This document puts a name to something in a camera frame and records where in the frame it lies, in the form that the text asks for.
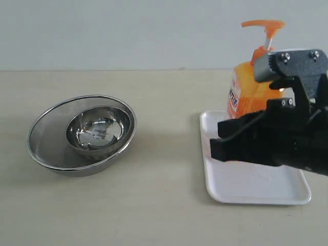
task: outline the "bowl rim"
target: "bowl rim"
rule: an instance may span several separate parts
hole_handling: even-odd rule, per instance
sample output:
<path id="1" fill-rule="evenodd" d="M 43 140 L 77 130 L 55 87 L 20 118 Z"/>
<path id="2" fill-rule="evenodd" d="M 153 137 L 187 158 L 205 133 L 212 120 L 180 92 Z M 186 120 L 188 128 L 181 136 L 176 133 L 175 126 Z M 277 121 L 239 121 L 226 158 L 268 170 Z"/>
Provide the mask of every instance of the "bowl rim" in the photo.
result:
<path id="1" fill-rule="evenodd" d="M 74 117 L 68 122 L 68 124 L 67 124 L 67 126 L 66 126 L 66 129 L 65 129 L 65 133 L 66 133 L 66 141 L 68 142 L 68 144 L 69 144 L 70 147 L 72 147 L 72 148 L 75 149 L 75 150 L 81 151 L 81 152 L 96 153 L 96 152 L 103 151 L 103 150 L 105 150 L 106 148 L 109 148 L 109 147 L 113 146 L 113 145 L 109 145 L 109 146 L 106 146 L 105 148 L 101 148 L 101 149 L 98 149 L 98 150 L 84 150 L 84 149 L 78 148 L 78 147 L 74 146 L 73 144 L 71 144 L 71 143 L 69 142 L 68 138 L 67 138 L 67 131 L 68 131 L 68 128 L 69 128 L 70 124 L 71 124 L 71 123 L 73 122 L 73 120 L 75 120 L 80 114 L 85 113 L 86 111 L 89 111 L 89 110 L 92 110 L 92 109 L 96 109 L 96 108 L 104 108 L 104 107 L 115 108 L 115 109 L 118 109 L 118 110 L 121 110 L 122 112 L 124 112 L 124 113 L 126 114 L 126 116 L 129 118 L 129 121 L 130 121 L 130 127 L 128 128 L 128 131 L 127 131 L 127 132 L 131 131 L 131 129 L 132 129 L 131 124 L 132 124 L 132 123 L 134 124 L 135 119 L 133 118 L 133 116 L 130 117 L 130 115 L 129 115 L 125 110 L 123 110 L 123 109 L 121 109 L 121 108 L 119 108 L 119 107 L 116 107 L 116 106 L 108 106 L 108 105 L 107 105 L 107 106 L 106 106 L 106 105 L 103 105 L 103 106 L 95 106 L 95 107 L 91 107 L 91 108 L 88 108 L 88 109 L 86 109 L 86 110 L 84 110 L 84 111 L 79 112 L 77 115 L 75 115 L 75 116 L 74 116 Z"/>
<path id="2" fill-rule="evenodd" d="M 98 161 L 98 162 L 95 162 L 91 165 L 88 165 L 88 166 L 84 166 L 84 167 L 78 167 L 78 168 L 61 168 L 61 167 L 55 167 L 55 166 L 52 166 L 52 165 L 49 165 L 49 164 L 46 164 L 44 161 L 40 160 L 39 158 L 36 157 L 36 155 L 33 153 L 32 149 L 31 149 L 31 146 L 30 146 L 30 138 L 31 138 L 31 133 L 32 131 L 34 130 L 36 124 L 42 119 L 42 117 L 44 117 L 47 113 L 49 113 L 50 111 L 56 109 L 57 107 L 61 106 L 61 105 L 64 105 L 68 102 L 71 102 L 71 101 L 75 101 L 75 100 L 79 100 L 79 99 L 83 99 L 83 98 L 93 98 L 93 97 L 97 97 L 97 98 L 105 98 L 105 99 L 111 99 L 111 100 L 115 100 L 121 104 L 123 104 L 124 106 L 126 106 L 128 108 L 128 110 L 131 112 L 132 114 L 132 120 L 134 121 L 134 126 L 133 126 L 133 129 L 132 129 L 132 133 L 130 135 L 130 137 L 127 139 L 126 143 L 121 147 L 119 148 L 117 151 L 115 151 L 114 153 L 112 153 L 110 156 L 108 156 L 107 158 L 101 160 L 101 161 Z M 46 168 L 49 168 L 49 169 L 53 169 L 53 170 L 56 170 L 56 171 L 65 171 L 65 172 L 74 172 L 74 171 L 82 171 L 82 170 L 87 170 L 87 169 L 91 169 L 91 168 L 94 168 L 94 167 L 97 167 L 97 166 L 100 166 L 104 163 L 106 163 L 107 161 L 113 159 L 114 157 L 116 157 L 117 155 L 119 155 L 121 152 L 123 152 L 127 147 L 128 145 L 130 144 L 130 142 L 132 141 L 132 138 L 134 137 L 135 135 L 135 132 L 136 132 L 136 129 L 137 129 L 137 117 L 136 117 L 136 114 L 135 112 L 133 111 L 133 109 L 126 103 L 124 102 L 123 100 L 121 99 L 118 99 L 116 97 L 113 97 L 113 96 L 106 96 L 106 95 L 97 95 L 97 94 L 92 94 L 92 95 L 83 95 L 83 96 L 77 96 L 77 97 L 73 97 L 73 98 L 69 98 L 69 99 L 66 99 L 64 101 L 61 101 L 53 106 L 51 106 L 50 108 L 48 108 L 46 111 L 44 111 L 32 124 L 32 127 L 30 128 L 30 130 L 28 131 L 28 134 L 27 134 L 27 137 L 26 137 L 26 142 L 27 142 L 27 149 L 28 149 L 28 152 L 29 152 L 29 155 L 31 156 L 31 158 L 37 162 L 38 164 L 40 164 L 41 166 L 43 167 L 46 167 Z"/>

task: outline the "white wall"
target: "white wall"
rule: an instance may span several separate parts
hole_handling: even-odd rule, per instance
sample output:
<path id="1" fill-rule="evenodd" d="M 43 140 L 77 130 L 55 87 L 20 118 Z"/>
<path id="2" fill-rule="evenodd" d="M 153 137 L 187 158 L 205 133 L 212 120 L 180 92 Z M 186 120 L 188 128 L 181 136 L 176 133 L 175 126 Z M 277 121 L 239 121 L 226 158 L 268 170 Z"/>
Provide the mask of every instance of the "white wall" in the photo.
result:
<path id="1" fill-rule="evenodd" d="M 231 68 L 263 44 L 242 21 L 286 22 L 275 48 L 328 53 L 325 0 L 0 0 L 0 70 Z"/>

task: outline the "stainless steel bowl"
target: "stainless steel bowl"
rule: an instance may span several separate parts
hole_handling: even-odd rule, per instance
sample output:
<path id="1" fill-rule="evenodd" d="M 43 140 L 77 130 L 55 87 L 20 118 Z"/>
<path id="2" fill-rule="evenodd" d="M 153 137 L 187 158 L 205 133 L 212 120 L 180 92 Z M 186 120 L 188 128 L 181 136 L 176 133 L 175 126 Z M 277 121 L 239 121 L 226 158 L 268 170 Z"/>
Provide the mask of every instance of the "stainless steel bowl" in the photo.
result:
<path id="1" fill-rule="evenodd" d="M 118 107 L 87 109 L 70 121 L 66 138 L 78 154 L 101 160 L 125 144 L 133 131 L 131 121 L 133 115 Z"/>
<path id="2" fill-rule="evenodd" d="M 113 142 L 115 137 L 117 137 L 117 133 L 115 133 L 115 137 L 112 137 L 111 141 L 108 141 L 110 137 L 107 137 L 107 140 L 105 140 L 107 143 L 101 142 L 101 144 L 98 142 L 95 144 L 94 140 L 89 142 L 89 150 L 84 149 L 86 145 L 83 148 L 81 145 L 75 145 L 78 142 L 73 141 L 70 143 L 70 140 L 68 141 L 68 125 L 73 123 L 74 119 L 81 119 L 79 117 L 81 113 L 88 110 L 92 114 L 97 112 L 98 119 L 101 119 L 99 116 L 104 116 L 103 113 L 106 112 L 107 119 L 113 119 L 113 116 L 115 116 L 115 122 L 121 122 L 123 126 L 122 136 L 119 136 L 116 143 Z M 82 119 L 85 122 L 87 121 L 87 118 L 82 117 Z M 127 148 L 135 131 L 135 113 L 125 102 L 103 95 L 80 96 L 63 101 L 45 111 L 31 127 L 27 136 L 27 147 L 30 156 L 37 163 L 54 172 L 68 176 L 87 176 L 107 168 L 111 164 L 110 160 Z M 108 151 L 109 145 L 115 146 L 115 151 L 109 151 L 102 157 L 97 158 L 97 160 L 93 157 L 85 158 L 85 155 L 80 152 L 96 153 L 97 151 Z"/>

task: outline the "beige table surface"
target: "beige table surface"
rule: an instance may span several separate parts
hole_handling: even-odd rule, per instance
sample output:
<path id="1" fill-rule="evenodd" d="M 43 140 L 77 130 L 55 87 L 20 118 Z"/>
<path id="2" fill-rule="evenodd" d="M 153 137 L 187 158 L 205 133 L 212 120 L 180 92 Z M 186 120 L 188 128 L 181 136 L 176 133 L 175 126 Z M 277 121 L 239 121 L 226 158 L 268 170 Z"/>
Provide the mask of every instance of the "beige table surface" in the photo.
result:
<path id="1" fill-rule="evenodd" d="M 0 72 L 0 245 L 327 245 L 328 177 L 305 206 L 219 204 L 206 192 L 199 114 L 225 109 L 231 71 Z M 135 110 L 128 151 L 64 177 L 34 163 L 32 122 L 61 100 L 118 97 Z"/>

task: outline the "bottle label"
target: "bottle label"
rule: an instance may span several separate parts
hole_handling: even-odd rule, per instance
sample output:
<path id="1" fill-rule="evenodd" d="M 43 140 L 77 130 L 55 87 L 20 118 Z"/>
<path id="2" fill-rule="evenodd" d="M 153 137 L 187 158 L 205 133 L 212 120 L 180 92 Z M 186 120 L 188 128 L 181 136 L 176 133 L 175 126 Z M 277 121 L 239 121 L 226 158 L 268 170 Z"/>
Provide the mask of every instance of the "bottle label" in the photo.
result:
<path id="1" fill-rule="evenodd" d="M 230 84 L 229 98 L 228 98 L 228 116 L 230 119 L 236 118 L 240 94 L 241 94 L 240 84 L 238 81 L 238 77 L 234 71 Z"/>

